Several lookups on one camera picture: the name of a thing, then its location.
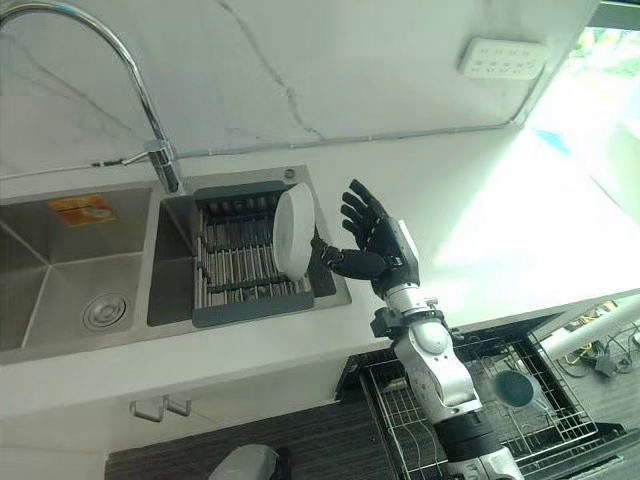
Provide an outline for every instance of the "dish rack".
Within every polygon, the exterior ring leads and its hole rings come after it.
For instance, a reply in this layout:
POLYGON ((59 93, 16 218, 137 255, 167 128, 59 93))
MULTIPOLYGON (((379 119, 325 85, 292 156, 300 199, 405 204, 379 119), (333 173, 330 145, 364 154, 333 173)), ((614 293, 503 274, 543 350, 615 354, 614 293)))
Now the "dish rack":
POLYGON ((335 293, 331 275, 322 268, 311 267, 297 282, 276 268, 273 218, 286 188, 282 182, 261 182, 195 193, 196 327, 305 310, 315 296, 335 293))
MULTIPOLYGON (((544 468, 579 455, 605 442, 598 428, 553 363, 540 353, 533 336, 522 339, 473 338, 455 347, 471 373, 478 396, 521 472, 532 478, 544 468), (518 370, 540 383, 547 413, 525 407, 513 410, 492 393, 491 379, 500 371, 518 370)), ((390 454, 407 480, 442 478, 444 451, 405 380, 404 368, 391 351, 362 372, 391 440, 390 454)))

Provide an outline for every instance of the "sink basin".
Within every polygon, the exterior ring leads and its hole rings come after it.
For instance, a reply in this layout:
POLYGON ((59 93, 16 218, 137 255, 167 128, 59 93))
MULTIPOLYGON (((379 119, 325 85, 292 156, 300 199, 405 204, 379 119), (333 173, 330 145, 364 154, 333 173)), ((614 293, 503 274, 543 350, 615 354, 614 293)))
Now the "sink basin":
POLYGON ((160 202, 147 312, 150 327, 191 319, 196 215, 191 197, 160 202))
POLYGON ((51 199, 0 207, 0 350, 131 328, 150 194, 92 193, 115 218, 75 226, 51 199))

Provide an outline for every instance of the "orange label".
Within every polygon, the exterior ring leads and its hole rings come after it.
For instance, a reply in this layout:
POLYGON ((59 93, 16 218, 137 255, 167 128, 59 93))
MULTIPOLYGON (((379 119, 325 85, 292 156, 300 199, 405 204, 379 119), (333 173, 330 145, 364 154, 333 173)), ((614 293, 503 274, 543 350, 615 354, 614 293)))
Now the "orange label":
POLYGON ((49 208, 56 212, 70 227, 92 225, 116 219, 116 214, 100 195, 53 200, 49 202, 49 208))

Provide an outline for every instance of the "gray cup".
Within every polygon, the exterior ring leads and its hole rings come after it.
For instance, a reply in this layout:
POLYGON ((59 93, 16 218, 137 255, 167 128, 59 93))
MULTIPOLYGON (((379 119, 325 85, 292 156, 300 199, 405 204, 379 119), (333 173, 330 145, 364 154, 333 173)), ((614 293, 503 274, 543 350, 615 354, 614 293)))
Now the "gray cup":
POLYGON ((549 412, 540 384, 530 375, 516 370, 499 372, 493 377, 493 390, 507 407, 519 410, 532 406, 539 412, 549 412))

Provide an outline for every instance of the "faucet spout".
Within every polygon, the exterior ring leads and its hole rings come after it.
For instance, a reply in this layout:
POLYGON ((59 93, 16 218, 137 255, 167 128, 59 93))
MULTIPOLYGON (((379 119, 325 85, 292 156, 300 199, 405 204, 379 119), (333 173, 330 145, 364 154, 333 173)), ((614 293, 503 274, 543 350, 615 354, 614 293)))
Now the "faucet spout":
POLYGON ((176 162, 177 155, 171 142, 167 138, 158 115, 153 107, 151 98, 147 87, 142 80, 142 75, 138 65, 136 64, 133 56, 124 46, 122 41, 109 29, 106 25, 100 22, 95 17, 89 15, 87 12, 67 3, 61 2, 18 2, 6 5, 0 8, 0 30, 9 23, 11 20, 18 18, 27 13, 54 13, 62 15, 90 28, 97 33, 102 39, 107 42, 113 51, 118 55, 120 60, 124 63, 129 72, 129 78, 133 82, 138 99, 142 105, 142 109, 149 121, 151 130, 153 131, 156 140, 154 144, 160 145, 160 148, 149 152, 149 158, 156 170, 160 182, 164 186, 168 193, 174 193, 182 188, 182 180, 179 172, 179 167, 176 162))

